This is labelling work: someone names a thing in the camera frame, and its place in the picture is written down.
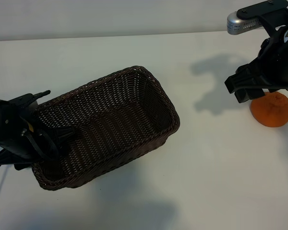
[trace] white tabletop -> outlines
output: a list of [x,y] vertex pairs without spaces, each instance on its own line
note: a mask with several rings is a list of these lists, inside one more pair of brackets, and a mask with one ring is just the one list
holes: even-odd
[[0,99],[50,89],[41,103],[142,65],[181,120],[164,146],[76,189],[46,191],[30,169],[2,166],[0,230],[288,230],[288,124],[260,125],[224,85],[265,38],[256,30],[0,42]]

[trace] orange fruit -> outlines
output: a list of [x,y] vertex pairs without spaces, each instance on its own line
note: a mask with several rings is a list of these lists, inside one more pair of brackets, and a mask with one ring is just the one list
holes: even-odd
[[288,122],[288,98],[279,92],[266,92],[264,97],[252,100],[250,109],[264,126],[280,127]]

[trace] woven texture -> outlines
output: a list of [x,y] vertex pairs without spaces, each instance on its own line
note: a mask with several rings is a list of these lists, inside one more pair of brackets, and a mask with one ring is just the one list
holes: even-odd
[[76,188],[165,143],[180,121],[160,83],[134,66],[92,81],[41,104],[36,116],[48,127],[74,126],[58,161],[34,163],[47,190]]

